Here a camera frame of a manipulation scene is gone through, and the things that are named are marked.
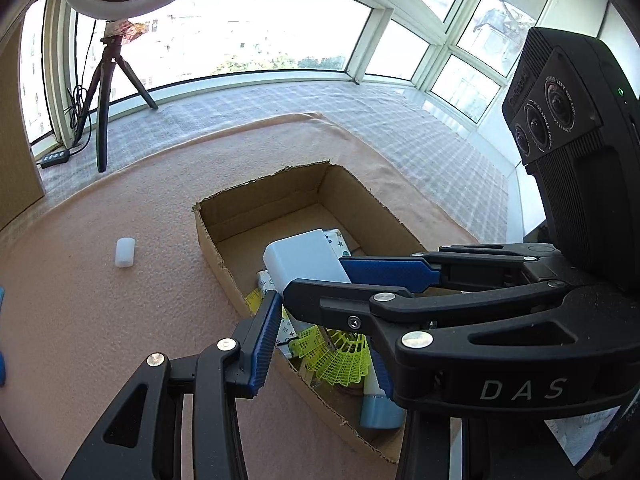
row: camera lens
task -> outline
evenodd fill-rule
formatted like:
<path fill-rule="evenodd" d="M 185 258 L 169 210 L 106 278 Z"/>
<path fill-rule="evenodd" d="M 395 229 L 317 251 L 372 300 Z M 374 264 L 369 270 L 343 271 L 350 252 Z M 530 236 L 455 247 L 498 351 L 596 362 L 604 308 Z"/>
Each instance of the camera lens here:
<path fill-rule="evenodd" d="M 519 124 L 516 126 L 516 144 L 522 153 L 529 155 L 529 141 L 527 140 L 527 136 L 524 134 L 524 130 Z"/>
<path fill-rule="evenodd" d="M 548 104 L 553 117 L 562 126 L 572 126 L 574 123 L 574 107 L 564 87 L 556 83 L 547 83 L 546 104 Z"/>
<path fill-rule="evenodd" d="M 527 105 L 525 112 L 527 115 L 527 125 L 529 126 L 531 135 L 533 135 L 533 139 L 540 148 L 546 148 L 549 144 L 549 132 L 546 129 L 545 118 L 533 105 Z"/>

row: wooden panel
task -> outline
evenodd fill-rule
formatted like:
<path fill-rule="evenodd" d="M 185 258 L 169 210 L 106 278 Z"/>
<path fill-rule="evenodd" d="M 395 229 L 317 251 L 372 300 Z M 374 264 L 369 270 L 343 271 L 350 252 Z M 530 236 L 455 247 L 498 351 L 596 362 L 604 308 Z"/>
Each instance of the wooden panel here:
<path fill-rule="evenodd" d="M 20 107 L 20 34 L 0 54 L 0 230 L 44 196 Z"/>

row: textured blue pad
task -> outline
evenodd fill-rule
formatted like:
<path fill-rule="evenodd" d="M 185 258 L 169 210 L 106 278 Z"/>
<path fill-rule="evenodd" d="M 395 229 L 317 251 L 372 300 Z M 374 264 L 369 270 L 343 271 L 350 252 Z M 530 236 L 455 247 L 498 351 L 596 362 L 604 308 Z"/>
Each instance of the textured blue pad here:
<path fill-rule="evenodd" d="M 393 400 L 394 399 L 394 384 L 391 381 L 389 372 L 386 371 L 385 363 L 382 360 L 382 356 L 371 347 L 371 339 L 367 336 L 367 343 L 369 343 L 369 352 L 371 352 L 371 362 L 373 363 L 373 369 L 376 371 L 376 377 L 378 378 L 378 385 L 385 391 L 385 395 Z"/>
<path fill-rule="evenodd" d="M 440 273 L 421 258 L 377 260 L 375 258 L 340 258 L 351 280 L 361 285 L 404 286 L 413 293 L 424 292 L 440 283 Z"/>
<path fill-rule="evenodd" d="M 269 304 L 267 316 L 262 324 L 260 337 L 251 355 L 251 378 L 249 379 L 248 386 L 253 395 L 257 394 L 258 390 L 264 386 L 264 381 L 267 378 L 267 372 L 269 371 L 269 364 L 271 363 L 273 348 L 276 345 L 281 320 L 282 297 L 276 293 Z"/>

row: white wall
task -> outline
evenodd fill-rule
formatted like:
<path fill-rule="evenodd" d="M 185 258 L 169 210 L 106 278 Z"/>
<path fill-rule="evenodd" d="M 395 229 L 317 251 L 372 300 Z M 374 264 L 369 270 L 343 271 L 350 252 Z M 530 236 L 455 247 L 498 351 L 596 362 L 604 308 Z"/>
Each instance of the white wall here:
<path fill-rule="evenodd" d="M 607 9 L 600 39 L 616 56 L 636 97 L 640 96 L 640 46 L 613 5 Z"/>
<path fill-rule="evenodd" d="M 571 32 L 595 37 L 600 30 L 606 8 L 607 0 L 550 0 L 540 17 L 538 25 L 540 27 L 569 30 Z M 620 27 L 615 21 L 615 17 L 611 19 L 610 28 L 613 32 L 612 38 L 615 37 L 614 42 L 616 48 L 624 53 L 621 54 L 621 57 L 625 60 L 633 59 L 629 54 L 629 52 L 633 52 L 633 50 L 628 44 L 628 41 L 618 31 Z M 634 65 L 629 64 L 629 66 L 635 68 L 640 84 L 640 72 L 638 72 L 640 71 L 640 60 L 638 60 L 637 57 L 636 60 Z M 520 152 L 502 117 L 502 101 L 504 100 L 505 93 L 506 90 L 498 93 L 487 114 L 478 124 L 478 133 L 489 141 L 515 167 L 520 162 Z M 532 176 L 527 175 L 527 171 L 522 165 L 517 166 L 515 171 L 518 177 L 520 201 L 522 202 L 523 229 L 524 234 L 527 234 L 545 219 L 545 212 L 542 207 L 542 200 L 540 200 L 536 180 Z"/>

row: black tripod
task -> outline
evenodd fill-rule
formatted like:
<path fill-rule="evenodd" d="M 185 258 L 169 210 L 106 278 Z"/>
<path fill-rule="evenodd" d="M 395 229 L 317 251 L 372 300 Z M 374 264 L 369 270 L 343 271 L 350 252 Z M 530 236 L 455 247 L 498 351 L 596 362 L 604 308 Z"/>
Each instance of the black tripod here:
<path fill-rule="evenodd" d="M 76 128 L 76 138 L 74 144 L 77 144 L 82 137 L 82 131 L 89 116 L 89 107 L 91 101 L 94 98 L 95 91 L 100 83 L 100 93 L 98 94 L 98 137 L 96 142 L 96 160 L 98 164 L 98 171 L 103 173 L 107 169 L 107 127 L 109 120 L 109 97 L 111 94 L 111 80 L 113 79 L 113 71 L 116 68 L 116 63 L 125 73 L 131 84 L 140 93 L 142 98 L 146 101 L 153 110 L 158 110 L 158 105 L 152 99 L 149 92 L 146 91 L 140 79 L 136 76 L 135 72 L 131 68 L 131 65 L 122 57 L 120 51 L 122 49 L 122 36 L 108 36 L 102 38 L 101 41 L 105 44 L 102 51 L 102 59 L 99 65 L 94 71 L 94 76 L 91 79 L 91 84 L 86 94 L 86 99 L 82 105 L 82 112 L 78 121 L 78 127 Z"/>

